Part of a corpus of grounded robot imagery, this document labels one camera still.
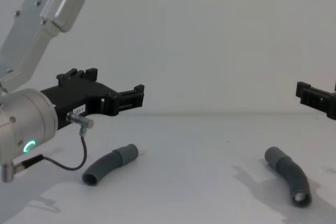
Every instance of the black bracket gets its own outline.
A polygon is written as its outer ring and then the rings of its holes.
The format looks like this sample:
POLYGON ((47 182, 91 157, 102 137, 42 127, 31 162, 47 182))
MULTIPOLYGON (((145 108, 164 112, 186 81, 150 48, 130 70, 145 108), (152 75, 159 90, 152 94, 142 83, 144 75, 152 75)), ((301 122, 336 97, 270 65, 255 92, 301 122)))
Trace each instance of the black bracket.
POLYGON ((97 74, 96 68, 86 71, 73 68, 57 76, 58 86, 41 91, 55 106, 58 129, 70 124, 66 120, 69 112, 81 116, 91 114, 115 116, 120 111, 142 106, 144 85, 138 85, 130 91, 116 92, 98 83, 97 74))
POLYGON ((313 88, 310 84, 298 82, 296 96, 301 98, 300 103, 327 114, 327 117, 336 120, 336 93, 329 93, 313 88))

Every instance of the white table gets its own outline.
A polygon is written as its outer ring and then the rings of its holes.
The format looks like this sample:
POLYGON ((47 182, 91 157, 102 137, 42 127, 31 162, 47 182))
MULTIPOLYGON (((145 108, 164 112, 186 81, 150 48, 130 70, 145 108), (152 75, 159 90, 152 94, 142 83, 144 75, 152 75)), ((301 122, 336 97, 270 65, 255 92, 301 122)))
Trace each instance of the white table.
MULTIPOLYGON (((336 223, 336 122, 325 115, 92 116, 88 161, 68 172, 43 161, 0 184, 0 223, 336 223), (83 171, 129 143, 146 150, 96 187, 83 171), (313 203, 291 205, 264 160, 277 146, 310 179, 313 203)), ((33 150, 69 166, 82 159, 79 126, 33 150)))

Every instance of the white backdrop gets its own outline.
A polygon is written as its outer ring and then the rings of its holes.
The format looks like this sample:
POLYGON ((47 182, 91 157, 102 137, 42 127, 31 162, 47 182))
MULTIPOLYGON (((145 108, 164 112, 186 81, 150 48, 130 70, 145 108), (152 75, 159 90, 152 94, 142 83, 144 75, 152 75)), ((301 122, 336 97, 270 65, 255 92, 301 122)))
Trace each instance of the white backdrop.
MULTIPOLYGON (((0 44, 23 0, 0 0, 0 44)), ((99 69, 117 91, 145 85, 132 114, 311 111, 297 81, 332 91, 335 0, 86 0, 25 87, 99 69)))

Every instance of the white surface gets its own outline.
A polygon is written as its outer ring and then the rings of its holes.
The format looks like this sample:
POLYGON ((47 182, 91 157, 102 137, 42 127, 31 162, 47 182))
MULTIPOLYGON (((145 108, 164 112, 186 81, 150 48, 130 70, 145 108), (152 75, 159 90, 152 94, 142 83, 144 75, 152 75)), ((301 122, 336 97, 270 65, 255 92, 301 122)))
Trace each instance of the white surface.
MULTIPOLYGON (((23 0, 0 0, 0 44, 23 0)), ((297 81, 332 90, 334 0, 87 0, 26 87, 97 67, 118 90, 146 85, 131 114, 297 112, 297 81)))
MULTIPOLYGON (((114 148, 147 152, 97 187, 41 162, 0 184, 0 223, 271 223, 336 220, 336 127, 317 116, 93 117, 88 167, 114 148), (298 209, 285 182, 264 161, 278 146, 310 180, 313 203, 298 209)), ((31 153, 68 165, 82 158, 78 128, 68 127, 31 153)))

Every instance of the small white label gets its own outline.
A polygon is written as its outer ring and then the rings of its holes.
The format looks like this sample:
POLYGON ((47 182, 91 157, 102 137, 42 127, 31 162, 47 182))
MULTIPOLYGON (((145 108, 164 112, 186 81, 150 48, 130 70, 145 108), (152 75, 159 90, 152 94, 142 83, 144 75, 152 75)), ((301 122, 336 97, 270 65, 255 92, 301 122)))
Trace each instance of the small white label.
POLYGON ((80 115, 81 113, 84 113, 86 110, 86 104, 79 106, 78 108, 75 108, 72 112, 74 114, 80 115))

